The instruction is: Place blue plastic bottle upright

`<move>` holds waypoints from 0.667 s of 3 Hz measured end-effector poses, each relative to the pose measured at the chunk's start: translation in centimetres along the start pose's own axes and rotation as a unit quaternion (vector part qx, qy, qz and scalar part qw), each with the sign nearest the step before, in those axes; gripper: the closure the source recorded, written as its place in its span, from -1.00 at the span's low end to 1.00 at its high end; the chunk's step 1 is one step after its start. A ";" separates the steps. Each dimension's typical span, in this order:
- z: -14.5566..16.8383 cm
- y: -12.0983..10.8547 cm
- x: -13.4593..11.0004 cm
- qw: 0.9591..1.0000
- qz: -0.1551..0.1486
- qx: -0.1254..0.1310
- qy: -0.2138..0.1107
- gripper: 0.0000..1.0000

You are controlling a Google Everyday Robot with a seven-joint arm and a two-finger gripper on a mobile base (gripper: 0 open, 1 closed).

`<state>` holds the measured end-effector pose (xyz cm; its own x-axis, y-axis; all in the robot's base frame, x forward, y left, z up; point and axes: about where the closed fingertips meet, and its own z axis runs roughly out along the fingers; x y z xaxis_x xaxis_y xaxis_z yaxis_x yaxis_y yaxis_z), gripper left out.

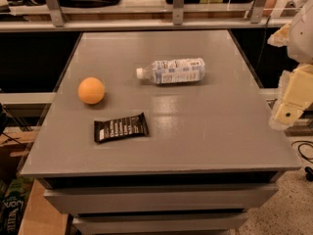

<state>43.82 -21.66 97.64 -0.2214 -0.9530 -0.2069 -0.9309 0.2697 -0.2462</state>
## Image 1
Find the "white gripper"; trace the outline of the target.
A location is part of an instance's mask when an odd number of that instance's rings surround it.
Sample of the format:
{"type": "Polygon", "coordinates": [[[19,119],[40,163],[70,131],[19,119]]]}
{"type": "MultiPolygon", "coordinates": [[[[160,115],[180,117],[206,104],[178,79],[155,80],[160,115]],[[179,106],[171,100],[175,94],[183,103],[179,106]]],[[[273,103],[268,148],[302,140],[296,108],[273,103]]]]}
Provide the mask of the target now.
{"type": "Polygon", "coordinates": [[[292,19],[270,35],[267,43],[288,45],[288,56],[299,64],[293,71],[284,70],[278,84],[269,126],[285,130],[295,124],[313,104],[313,0],[308,0],[292,19]]]}

